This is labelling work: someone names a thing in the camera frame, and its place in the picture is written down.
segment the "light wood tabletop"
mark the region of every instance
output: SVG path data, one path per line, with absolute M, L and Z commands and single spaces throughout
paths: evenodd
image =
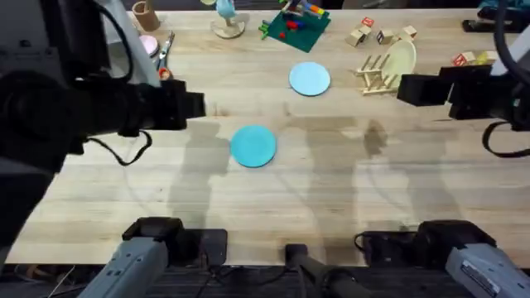
M 205 93 L 208 117 L 189 121 L 186 131 L 153 132 L 153 148 L 127 168 L 94 144 L 68 157 L 9 262 L 106 263 L 137 218 L 173 216 L 187 228 L 228 230 L 230 264 L 282 263 L 287 243 L 306 243 L 327 263 L 361 264 L 356 233 L 468 219 L 530 266 L 530 160 L 500 160 L 482 148 L 492 120 L 456 122 L 447 106 L 361 96 L 353 71 L 388 46 L 373 36 L 358 48 L 344 41 L 363 17 L 375 20 L 374 30 L 413 25 L 416 72 L 435 74 L 459 52 L 494 49 L 492 34 L 460 29 L 475 10 L 333 11 L 309 54 L 260 40 L 262 19 L 277 12 L 244 13 L 250 21 L 235 40 L 210 31 L 215 12 L 159 14 L 159 40 L 168 29 L 176 34 L 170 69 Z M 328 69 L 325 94 L 307 98 L 290 88 L 289 71 L 302 61 Z M 277 154 L 263 168 L 230 156 L 230 138 L 249 124 L 277 137 Z M 145 141 L 102 138 L 128 158 Z M 527 133 L 507 127 L 492 142 L 498 150 L 530 146 Z

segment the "cable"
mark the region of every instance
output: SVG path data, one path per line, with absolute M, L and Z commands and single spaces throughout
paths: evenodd
M 519 157 L 530 156 L 530 149 L 524 149 L 524 150 L 515 151 L 515 152 L 496 152 L 496 151 L 493 151 L 493 149 L 491 149 L 491 146 L 489 145 L 489 139 L 491 138 L 491 134 L 493 133 L 495 128 L 503 124 L 508 124 L 508 122 L 499 121 L 496 123 L 491 123 L 484 130 L 484 134 L 482 135 L 482 146 L 484 146 L 484 149 L 486 149 L 487 151 L 489 151 L 491 154 L 495 155 L 496 157 L 500 157 L 500 158 L 519 158 Z
M 131 161 L 124 161 L 122 159 L 122 157 L 120 157 L 118 155 L 118 153 L 116 153 L 109 145 L 107 145 L 107 143 L 99 140 L 98 138 L 95 138 L 95 137 L 89 137 L 87 138 L 87 141 L 92 141 L 92 142 L 95 142 L 97 143 L 98 145 L 100 145 L 101 147 L 107 149 L 112 155 L 114 155 L 114 158 L 116 158 L 116 161 L 118 162 L 118 164 L 120 166 L 130 166 L 131 164 L 135 163 L 138 159 L 140 159 L 140 157 L 142 157 L 143 153 L 149 149 L 149 147 L 152 146 L 152 137 L 151 135 L 149 134 L 149 132 L 146 132 L 146 131 L 143 131 L 141 130 L 140 131 L 144 136 L 146 136 L 146 139 L 147 139 L 147 142 L 146 144 L 140 148 L 140 150 L 138 151 L 138 153 L 136 154 L 136 156 L 131 160 Z
M 86 285 L 75 286 L 72 289 L 55 293 L 54 295 L 51 296 L 51 298 L 62 297 L 62 296 L 65 296 L 65 295 L 68 295 L 68 297 L 70 297 L 71 296 L 70 294 L 76 293 L 78 291 L 82 291 L 84 288 L 86 288 Z
M 306 282 L 304 277 L 304 272 L 302 272 L 301 266 L 296 267 L 296 271 L 298 272 L 298 280 L 299 280 L 299 286 L 300 286 L 300 297 L 301 298 L 307 298 L 307 289 L 306 289 Z
M 216 275 L 212 274 L 212 278 L 214 278 L 215 281 L 217 281 L 222 286 L 227 286 L 228 282 L 223 281 L 223 279 L 225 277 L 231 275 L 232 273 L 234 273 L 238 269 L 241 269 L 241 267 L 236 267 L 232 271 L 230 271 L 230 272 L 228 272 L 228 273 L 226 273 L 226 274 L 224 274 L 222 276 L 216 276 Z M 277 274 L 276 276 L 271 277 L 271 278 L 269 278 L 267 280 L 258 281 L 258 282 L 251 282 L 251 281 L 239 281 L 239 282 L 240 283 L 244 283 L 245 286 L 265 286 L 265 285 L 269 285 L 269 284 L 271 284 L 273 282 L 279 281 L 288 272 L 289 272 L 289 270 L 286 267 L 284 267 L 283 270 L 279 274 Z
M 134 61 L 133 61 L 133 52 L 131 51 L 131 46 L 129 45 L 127 41 L 127 36 L 125 35 L 125 32 L 123 31 L 122 27 L 118 24 L 118 21 L 116 21 L 112 13 L 110 13 L 107 9 L 105 9 L 105 7 L 99 5 L 96 2 L 94 2 L 94 5 L 98 9 L 98 12 L 106 16 L 108 20 L 113 24 L 114 30 L 116 30 L 119 38 L 122 40 L 123 46 L 125 47 L 125 53 L 127 54 L 129 70 L 123 77 L 115 78 L 115 79 L 119 81 L 123 81 L 124 83 L 128 83 L 128 81 L 130 81 L 133 78 Z
M 209 274 L 208 275 L 208 278 L 206 278 L 205 280 L 205 283 L 199 288 L 199 290 L 197 291 L 197 294 L 195 294 L 195 298 L 200 298 L 200 295 L 202 294 L 202 292 L 206 289 L 206 287 L 208 286 L 208 282 L 210 282 L 210 279 L 212 278 L 212 275 Z
M 70 273 L 72 273 L 72 271 L 75 269 L 75 265 L 72 266 L 72 269 L 70 269 L 64 276 L 63 278 L 60 279 L 60 281 L 57 283 L 57 286 L 55 286 L 55 288 L 51 291 L 51 293 L 48 295 L 48 298 L 52 297 L 53 294 L 55 293 L 55 291 L 57 291 L 57 289 L 59 288 L 60 285 L 62 285 L 63 281 L 65 281 L 66 277 L 68 277 L 68 275 Z
M 504 21 L 508 10 L 508 0 L 499 0 L 497 16 L 495 18 L 494 42 L 495 48 L 499 53 L 499 58 L 503 62 L 508 72 L 518 81 L 530 88 L 530 75 L 513 59 L 512 54 L 506 45 L 506 36 L 504 36 Z

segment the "light blue plate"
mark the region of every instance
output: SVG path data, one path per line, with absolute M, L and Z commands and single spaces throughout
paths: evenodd
M 324 66 L 315 62 L 303 62 L 292 68 L 289 83 L 299 94 L 316 96 L 330 87 L 331 77 Z
M 276 154 L 276 138 L 268 128 L 243 127 L 232 137 L 230 152 L 241 166 L 265 166 Z

